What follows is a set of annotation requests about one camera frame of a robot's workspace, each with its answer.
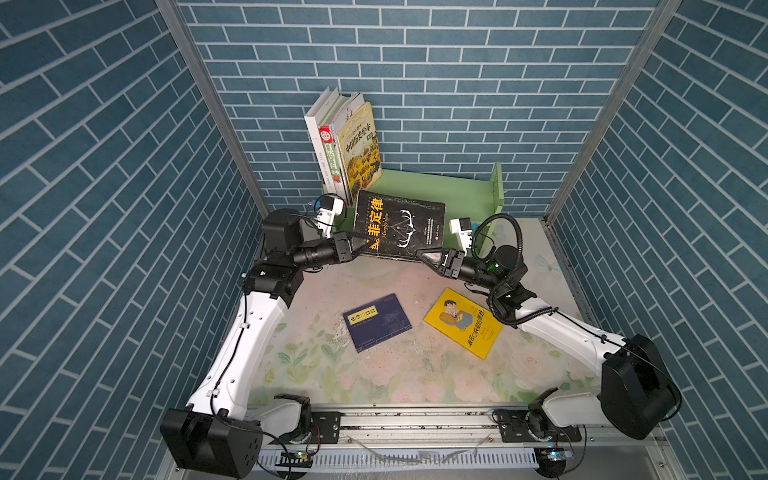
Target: blue brick wall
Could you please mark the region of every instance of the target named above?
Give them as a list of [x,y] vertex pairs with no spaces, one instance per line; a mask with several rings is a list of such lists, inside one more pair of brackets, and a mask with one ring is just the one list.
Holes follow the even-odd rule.
[[656,2],[180,4],[273,207],[320,193],[303,113],[337,87],[374,107],[384,167],[487,179],[501,161],[505,209],[541,216]]
[[768,466],[766,24],[684,0],[554,224],[604,326],[661,348],[690,478]]
[[0,2],[0,478],[153,478],[258,212],[152,0]]

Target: cartoon man illustration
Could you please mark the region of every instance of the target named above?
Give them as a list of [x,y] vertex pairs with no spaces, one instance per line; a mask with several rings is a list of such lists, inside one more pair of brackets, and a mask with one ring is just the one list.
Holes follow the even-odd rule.
[[445,301],[445,312],[440,314],[440,320],[449,325],[458,327],[460,330],[464,330],[475,322],[472,315],[464,310],[459,310],[456,306],[456,302],[453,300]]

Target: floral tabletop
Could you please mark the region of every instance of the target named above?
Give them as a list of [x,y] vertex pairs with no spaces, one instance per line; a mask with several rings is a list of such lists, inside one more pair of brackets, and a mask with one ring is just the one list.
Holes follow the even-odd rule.
[[[580,317],[540,223],[519,222],[528,265],[523,284]],[[497,239],[505,236],[514,244],[513,233],[494,232]],[[461,282],[438,277],[420,263],[360,257],[305,275],[266,348],[250,404],[266,404],[278,393],[309,396],[315,404],[530,402],[553,386],[582,389],[599,382],[567,353],[510,327],[502,329],[485,360],[472,355],[424,323],[445,288],[485,305],[484,297]],[[357,353],[342,313],[390,293],[413,328]]]

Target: dark blue book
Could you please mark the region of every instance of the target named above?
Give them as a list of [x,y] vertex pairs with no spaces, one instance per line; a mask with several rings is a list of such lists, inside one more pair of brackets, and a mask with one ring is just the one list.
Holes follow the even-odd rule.
[[397,296],[384,296],[344,313],[357,353],[411,329]]

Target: yellow title label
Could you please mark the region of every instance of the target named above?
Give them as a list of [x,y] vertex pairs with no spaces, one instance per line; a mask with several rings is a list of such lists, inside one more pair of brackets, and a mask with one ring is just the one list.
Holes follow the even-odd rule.
[[360,310],[359,312],[354,312],[352,315],[350,315],[349,324],[354,325],[355,323],[360,323],[363,320],[371,318],[375,315],[379,315],[379,312],[376,311],[376,305],[369,306],[365,310]]

